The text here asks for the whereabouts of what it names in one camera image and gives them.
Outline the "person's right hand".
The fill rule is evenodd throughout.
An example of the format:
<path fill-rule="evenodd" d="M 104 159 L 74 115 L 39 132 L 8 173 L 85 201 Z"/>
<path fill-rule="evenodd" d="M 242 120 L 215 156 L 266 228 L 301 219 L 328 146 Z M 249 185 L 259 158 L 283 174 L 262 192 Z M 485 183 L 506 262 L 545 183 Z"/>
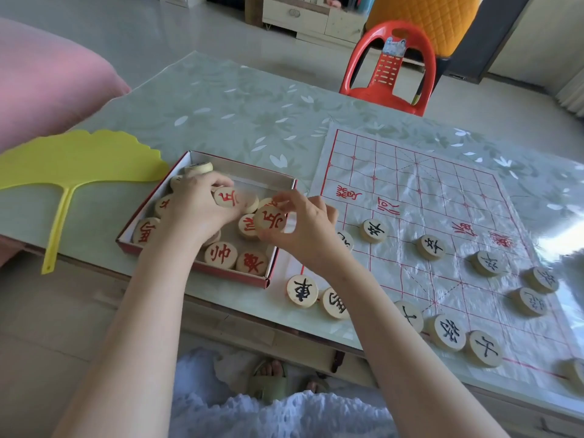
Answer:
<path fill-rule="evenodd" d="M 322 196 L 306 197 L 297 190 L 286 190 L 273 196 L 277 208 L 296 215 L 293 232 L 258 229 L 260 240 L 295 257 L 311 272 L 328 279 L 351 254 L 336 233 L 338 210 L 326 204 Z"/>

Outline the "person's left hand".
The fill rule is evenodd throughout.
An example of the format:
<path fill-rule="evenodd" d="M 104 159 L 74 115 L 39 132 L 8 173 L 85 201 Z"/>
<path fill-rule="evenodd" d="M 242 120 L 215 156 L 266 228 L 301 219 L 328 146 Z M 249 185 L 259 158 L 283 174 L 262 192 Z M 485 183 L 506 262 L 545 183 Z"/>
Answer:
<path fill-rule="evenodd" d="M 218 206 L 211 191 L 196 186 L 196 175 L 187 176 L 163 214 L 157 235 L 179 246 L 199 248 L 240 214 L 240 208 Z"/>

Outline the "red-marked wooden chess piece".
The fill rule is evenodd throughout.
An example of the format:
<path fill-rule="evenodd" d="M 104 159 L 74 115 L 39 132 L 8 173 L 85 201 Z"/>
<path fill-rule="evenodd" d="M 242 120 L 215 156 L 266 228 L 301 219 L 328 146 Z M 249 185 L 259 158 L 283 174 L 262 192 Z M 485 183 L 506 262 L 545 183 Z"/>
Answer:
<path fill-rule="evenodd" d="M 217 187 L 213 191 L 213 198 L 218 206 L 224 208 L 244 208 L 246 198 L 243 192 L 232 186 Z"/>
<path fill-rule="evenodd" d="M 256 231 L 281 232 L 287 225 L 287 214 L 275 206 L 262 206 L 255 212 L 253 221 Z"/>

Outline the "person's left forearm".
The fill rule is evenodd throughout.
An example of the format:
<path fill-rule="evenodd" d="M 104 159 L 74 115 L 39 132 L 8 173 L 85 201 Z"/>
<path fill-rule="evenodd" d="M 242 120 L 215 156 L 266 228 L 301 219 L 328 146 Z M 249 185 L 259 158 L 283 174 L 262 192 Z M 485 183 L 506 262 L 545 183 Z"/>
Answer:
<path fill-rule="evenodd" d="M 167 438 L 186 282 L 208 234 L 160 229 L 51 438 Z"/>

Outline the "person's right forearm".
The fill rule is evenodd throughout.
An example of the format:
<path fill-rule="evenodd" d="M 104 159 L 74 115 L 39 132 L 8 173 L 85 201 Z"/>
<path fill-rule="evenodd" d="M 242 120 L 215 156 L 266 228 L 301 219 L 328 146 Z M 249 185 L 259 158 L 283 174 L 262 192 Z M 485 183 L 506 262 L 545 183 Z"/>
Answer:
<path fill-rule="evenodd" d="M 348 309 L 401 438 L 510 438 L 349 252 L 305 264 Z"/>

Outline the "green floral table cover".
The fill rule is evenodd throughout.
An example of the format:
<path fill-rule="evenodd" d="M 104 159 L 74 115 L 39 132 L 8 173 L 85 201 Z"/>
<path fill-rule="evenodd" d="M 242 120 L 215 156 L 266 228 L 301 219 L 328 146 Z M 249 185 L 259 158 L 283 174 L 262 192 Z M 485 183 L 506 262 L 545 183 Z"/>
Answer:
<path fill-rule="evenodd" d="M 310 139 L 310 132 L 330 123 L 495 173 L 544 264 L 541 268 L 551 272 L 536 279 L 536 289 L 559 293 L 571 331 L 584 349 L 584 278 L 578 277 L 578 266 L 567 270 L 568 262 L 561 258 L 565 254 L 551 247 L 571 235 L 568 253 L 584 248 L 584 233 L 578 229 L 584 222 L 583 164 L 197 52 L 74 129 L 127 132 L 159 150 L 169 165 L 187 151 L 221 156 L 294 177 L 299 189 L 310 192 L 318 161 L 313 156 L 323 146 Z M 582 400 L 489 389 L 584 415 Z"/>

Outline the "white plastic chessboard sheet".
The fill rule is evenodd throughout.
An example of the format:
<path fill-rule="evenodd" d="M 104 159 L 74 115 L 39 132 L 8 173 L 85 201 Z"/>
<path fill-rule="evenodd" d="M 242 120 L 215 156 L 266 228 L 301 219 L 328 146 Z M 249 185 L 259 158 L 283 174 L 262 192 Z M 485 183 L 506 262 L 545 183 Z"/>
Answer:
<path fill-rule="evenodd" d="M 313 156 L 318 159 L 310 195 L 320 194 L 338 209 L 340 221 L 350 218 L 398 218 L 424 227 L 437 221 L 462 221 L 479 234 L 487 231 L 515 234 L 532 261 L 543 267 L 533 243 L 515 212 L 502 181 L 489 170 L 437 156 L 390 139 L 382 139 L 332 123 L 310 132 L 310 139 L 322 142 Z M 561 324 L 567 327 L 569 343 L 574 337 L 560 302 Z M 478 366 L 466 350 L 446 351 L 422 332 L 436 354 L 461 378 L 485 383 L 489 388 L 524 393 L 527 397 L 570 397 L 584 401 L 584 391 L 570 378 L 548 376 L 544 380 L 519 381 L 501 367 Z"/>

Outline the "yellow leaf-shaped plastic fan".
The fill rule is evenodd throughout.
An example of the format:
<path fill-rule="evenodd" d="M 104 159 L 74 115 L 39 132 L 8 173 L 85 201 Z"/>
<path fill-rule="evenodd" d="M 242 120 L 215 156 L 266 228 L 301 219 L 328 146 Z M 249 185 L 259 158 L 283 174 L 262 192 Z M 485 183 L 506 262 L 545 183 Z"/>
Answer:
<path fill-rule="evenodd" d="M 41 274 L 54 272 L 62 230 L 76 190 L 91 183 L 160 181 L 169 171 L 160 151 L 121 131 L 69 131 L 38 137 L 0 155 L 0 190 L 51 185 L 62 190 Z"/>

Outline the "red plastic chair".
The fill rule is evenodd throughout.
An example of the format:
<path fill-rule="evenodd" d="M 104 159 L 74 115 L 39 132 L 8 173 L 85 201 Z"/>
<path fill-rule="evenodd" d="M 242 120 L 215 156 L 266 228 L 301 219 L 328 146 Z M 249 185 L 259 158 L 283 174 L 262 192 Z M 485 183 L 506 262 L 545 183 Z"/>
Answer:
<path fill-rule="evenodd" d="M 411 48 L 419 51 L 422 55 L 425 72 L 422 80 L 422 91 L 415 103 L 406 101 L 393 93 L 405 55 L 403 58 L 385 56 L 382 54 L 383 47 L 369 84 L 366 87 L 353 87 L 356 75 L 372 44 L 376 41 L 382 41 L 384 46 L 385 40 L 390 36 L 406 39 L 406 50 Z M 436 74 L 437 60 L 433 46 L 426 34 L 419 27 L 406 21 L 386 21 L 366 32 L 354 47 L 339 92 L 341 95 L 354 99 L 422 117 L 434 90 Z"/>

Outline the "green slipper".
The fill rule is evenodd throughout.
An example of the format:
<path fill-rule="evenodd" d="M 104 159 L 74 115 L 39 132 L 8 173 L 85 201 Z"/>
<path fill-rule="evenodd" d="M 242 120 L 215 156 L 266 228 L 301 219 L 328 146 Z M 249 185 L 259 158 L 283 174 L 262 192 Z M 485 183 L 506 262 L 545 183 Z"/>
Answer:
<path fill-rule="evenodd" d="M 286 364 L 277 359 L 264 358 L 253 370 L 246 394 L 267 405 L 290 396 Z"/>
<path fill-rule="evenodd" d="M 330 386 L 325 378 L 321 378 L 318 375 L 311 375 L 302 383 L 301 391 L 308 391 L 313 394 L 326 394 L 330 392 Z"/>

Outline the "white wooden cabinet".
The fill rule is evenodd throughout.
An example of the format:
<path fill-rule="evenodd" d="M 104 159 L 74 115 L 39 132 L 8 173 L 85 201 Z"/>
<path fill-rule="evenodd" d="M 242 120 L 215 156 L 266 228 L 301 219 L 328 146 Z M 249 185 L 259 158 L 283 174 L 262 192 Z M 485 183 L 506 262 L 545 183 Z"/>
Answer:
<path fill-rule="evenodd" d="M 292 31 L 309 43 L 350 49 L 361 39 L 368 16 L 325 0 L 263 0 L 262 8 L 266 27 Z"/>

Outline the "pink sofa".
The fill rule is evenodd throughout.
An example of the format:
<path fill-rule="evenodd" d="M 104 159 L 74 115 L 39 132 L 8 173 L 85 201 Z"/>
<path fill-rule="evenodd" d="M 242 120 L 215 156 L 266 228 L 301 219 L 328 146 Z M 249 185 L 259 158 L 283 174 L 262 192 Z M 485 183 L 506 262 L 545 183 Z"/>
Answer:
<path fill-rule="evenodd" d="M 66 132 L 131 91 L 92 50 L 0 17 L 0 155 Z"/>

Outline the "blue white chair sticker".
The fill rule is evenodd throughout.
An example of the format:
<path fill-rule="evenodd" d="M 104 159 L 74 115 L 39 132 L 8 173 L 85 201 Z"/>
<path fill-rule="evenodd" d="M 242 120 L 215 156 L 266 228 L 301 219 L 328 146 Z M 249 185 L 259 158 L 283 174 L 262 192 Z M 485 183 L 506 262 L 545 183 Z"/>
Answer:
<path fill-rule="evenodd" d="M 406 39 L 390 36 L 385 40 L 382 54 L 393 58 L 403 58 L 406 49 Z"/>

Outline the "yellow quilted seat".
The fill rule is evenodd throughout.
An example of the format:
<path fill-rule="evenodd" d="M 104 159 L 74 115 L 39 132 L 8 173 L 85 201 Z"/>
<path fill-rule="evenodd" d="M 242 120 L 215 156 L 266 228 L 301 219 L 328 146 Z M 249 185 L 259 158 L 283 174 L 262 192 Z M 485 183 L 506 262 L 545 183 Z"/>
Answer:
<path fill-rule="evenodd" d="M 424 31 L 439 58 L 450 58 L 474 21 L 482 0 L 375 0 L 366 31 L 401 20 Z"/>

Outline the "black door frame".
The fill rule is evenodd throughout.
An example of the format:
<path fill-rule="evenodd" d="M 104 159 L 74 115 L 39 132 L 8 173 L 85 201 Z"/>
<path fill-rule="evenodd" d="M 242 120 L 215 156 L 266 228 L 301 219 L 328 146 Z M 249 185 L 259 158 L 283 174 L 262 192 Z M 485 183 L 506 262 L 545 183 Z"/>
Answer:
<path fill-rule="evenodd" d="M 488 74 L 532 0 L 481 0 L 444 77 L 478 84 Z"/>

